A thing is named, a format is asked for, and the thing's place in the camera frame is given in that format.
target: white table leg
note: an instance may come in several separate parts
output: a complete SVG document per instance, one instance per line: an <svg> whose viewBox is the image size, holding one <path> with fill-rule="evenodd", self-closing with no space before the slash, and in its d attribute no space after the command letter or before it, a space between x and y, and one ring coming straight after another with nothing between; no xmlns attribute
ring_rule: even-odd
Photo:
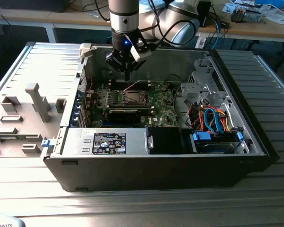
<svg viewBox="0 0 284 227"><path fill-rule="evenodd" d="M46 29L47 37L50 43L57 43L58 38L56 35L55 28L52 23L48 23L44 25L44 28Z"/></svg>

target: power supply label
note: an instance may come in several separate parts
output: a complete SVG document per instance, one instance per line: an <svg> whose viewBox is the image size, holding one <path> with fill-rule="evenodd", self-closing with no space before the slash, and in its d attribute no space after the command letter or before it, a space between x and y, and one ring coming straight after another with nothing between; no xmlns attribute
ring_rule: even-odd
<svg viewBox="0 0 284 227"><path fill-rule="evenodd" d="M94 155L125 155L126 133L95 133Z"/></svg>

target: blue latch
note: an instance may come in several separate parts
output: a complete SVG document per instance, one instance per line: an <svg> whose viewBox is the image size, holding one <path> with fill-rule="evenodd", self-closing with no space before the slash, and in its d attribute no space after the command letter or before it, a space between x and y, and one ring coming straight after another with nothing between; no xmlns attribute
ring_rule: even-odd
<svg viewBox="0 0 284 227"><path fill-rule="evenodd" d="M194 141L197 141L197 140L212 140L212 138L210 137L210 134L208 132L205 132L205 131L196 131L193 134L193 139L194 139Z"/></svg>
<svg viewBox="0 0 284 227"><path fill-rule="evenodd" d="M43 148L49 148L49 147L53 147L54 144L56 142L56 139L52 139L52 140L43 140L41 143L41 146Z"/></svg>
<svg viewBox="0 0 284 227"><path fill-rule="evenodd" d="M240 141L243 140L243 135L241 132L237 132L237 137L239 138Z"/></svg>

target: yellow cable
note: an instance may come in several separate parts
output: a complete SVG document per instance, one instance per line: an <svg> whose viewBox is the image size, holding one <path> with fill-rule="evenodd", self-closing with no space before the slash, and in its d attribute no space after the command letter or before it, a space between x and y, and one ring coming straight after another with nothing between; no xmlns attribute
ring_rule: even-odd
<svg viewBox="0 0 284 227"><path fill-rule="evenodd" d="M227 128L228 131L230 131L230 129L228 127L228 119L226 118L225 121L226 121L226 128Z"/></svg>

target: black box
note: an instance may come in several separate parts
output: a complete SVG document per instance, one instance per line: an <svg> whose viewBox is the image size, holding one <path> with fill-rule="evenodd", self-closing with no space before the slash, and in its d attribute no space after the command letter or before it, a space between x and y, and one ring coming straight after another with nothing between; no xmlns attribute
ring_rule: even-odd
<svg viewBox="0 0 284 227"><path fill-rule="evenodd" d="M64 12L70 0L0 0L2 9L38 9L52 12Z"/></svg>

